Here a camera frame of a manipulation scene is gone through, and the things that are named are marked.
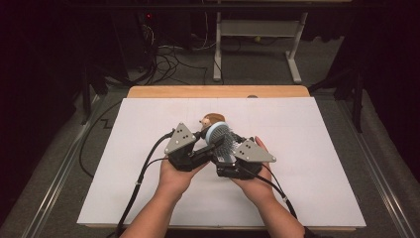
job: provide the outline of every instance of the person's right hand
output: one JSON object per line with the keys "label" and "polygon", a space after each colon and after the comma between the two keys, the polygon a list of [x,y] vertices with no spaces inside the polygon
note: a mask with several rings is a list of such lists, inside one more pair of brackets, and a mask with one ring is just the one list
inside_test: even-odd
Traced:
{"label": "person's right hand", "polygon": [[[266,150],[263,141],[256,136],[257,145]],[[269,168],[268,163],[263,163],[267,168]],[[271,173],[266,168],[262,167],[262,170],[259,172],[259,176],[271,180]],[[266,182],[253,178],[249,180],[240,180],[232,178],[232,181],[238,185],[245,196],[256,206],[268,201],[276,200],[274,193],[272,191],[271,185]]]}

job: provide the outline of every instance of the hand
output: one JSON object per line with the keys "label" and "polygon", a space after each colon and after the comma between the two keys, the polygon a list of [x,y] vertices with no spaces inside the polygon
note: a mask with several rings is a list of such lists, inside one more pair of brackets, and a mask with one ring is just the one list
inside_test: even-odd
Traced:
{"label": "hand", "polygon": [[[257,145],[266,150],[263,141],[259,137],[256,137],[256,142]],[[271,180],[271,173],[266,168],[262,168],[259,172],[259,176]],[[275,199],[271,185],[260,179],[253,178],[249,180],[240,180],[232,178],[232,181],[242,189],[245,196],[256,206],[259,206],[262,202]]]}
{"label": "hand", "polygon": [[162,194],[172,201],[180,200],[182,194],[191,184],[192,178],[207,164],[204,164],[191,172],[181,172],[168,160],[162,161],[160,164],[160,175],[156,193]]}

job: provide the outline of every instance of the wooden table edge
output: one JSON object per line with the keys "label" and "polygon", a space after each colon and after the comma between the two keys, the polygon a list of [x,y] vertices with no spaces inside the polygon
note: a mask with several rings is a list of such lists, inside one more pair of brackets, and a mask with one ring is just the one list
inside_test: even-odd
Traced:
{"label": "wooden table edge", "polygon": [[309,97],[302,85],[163,85],[133,86],[127,98]]}

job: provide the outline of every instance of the gray carpet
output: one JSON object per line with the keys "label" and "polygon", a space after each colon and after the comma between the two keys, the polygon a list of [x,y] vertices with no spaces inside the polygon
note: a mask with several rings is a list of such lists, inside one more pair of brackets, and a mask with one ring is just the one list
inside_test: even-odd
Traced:
{"label": "gray carpet", "polygon": [[[311,85],[325,77],[341,41],[321,43],[302,42],[296,55],[297,65],[302,76],[303,85]],[[290,40],[280,40],[268,46],[258,46],[251,43],[242,43],[239,51],[235,40],[226,40],[222,57],[222,70],[225,84],[293,84],[288,71],[283,52],[289,49]],[[168,57],[171,49],[161,50],[159,53]],[[212,80],[213,74],[213,49],[205,51],[187,52],[176,50],[177,58],[189,66],[179,64],[171,78],[160,81],[158,84],[220,84]],[[159,68],[164,70],[171,64],[162,63]],[[131,70],[131,76],[138,73]],[[155,80],[163,74],[157,73]],[[349,178],[355,196],[358,199],[367,227],[354,232],[318,232],[334,237],[414,237],[401,236],[398,226],[383,202],[383,197],[378,190],[377,183],[372,179],[368,168],[364,150],[361,148],[357,136],[348,122],[347,110],[349,103],[334,100],[331,89],[322,89],[314,93],[327,129],[333,140],[341,163]],[[110,93],[102,98],[101,103],[95,104],[98,108],[96,116],[105,112],[127,94],[127,89],[111,88]],[[81,99],[76,101],[77,112],[57,133],[54,141],[39,163],[27,187],[10,213],[8,219],[0,230],[0,237],[22,237],[25,229],[37,214],[37,210],[49,191],[54,177],[59,170],[71,143],[83,129]],[[105,113],[91,130],[82,152],[82,161],[86,169],[93,173],[100,161],[103,149],[110,135],[111,129],[106,123],[112,125],[118,113],[119,105]],[[363,137],[366,139],[371,153],[377,158],[378,166],[383,171],[389,186],[394,191],[395,197],[400,201],[407,220],[413,226],[414,232],[420,234],[420,186],[408,168],[402,162],[396,149],[389,140],[382,124],[377,119],[368,95],[364,95],[364,108],[362,115]],[[89,190],[91,178],[80,168],[76,159],[70,165],[65,184],[57,194],[51,212],[45,213],[46,222],[41,224],[38,237],[106,237],[113,229],[88,228],[77,225],[76,219],[83,204],[83,199]],[[215,237],[214,234],[183,234],[182,237]],[[179,234],[170,233],[169,237],[179,237]]]}

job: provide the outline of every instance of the person's left hand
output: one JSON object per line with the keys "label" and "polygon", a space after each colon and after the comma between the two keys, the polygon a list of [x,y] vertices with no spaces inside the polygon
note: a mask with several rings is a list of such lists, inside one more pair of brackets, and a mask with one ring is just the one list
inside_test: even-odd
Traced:
{"label": "person's left hand", "polygon": [[188,189],[192,178],[208,163],[196,168],[191,172],[178,171],[168,160],[160,164],[160,176],[157,185],[157,193],[171,198],[173,201],[181,199],[182,194]]}

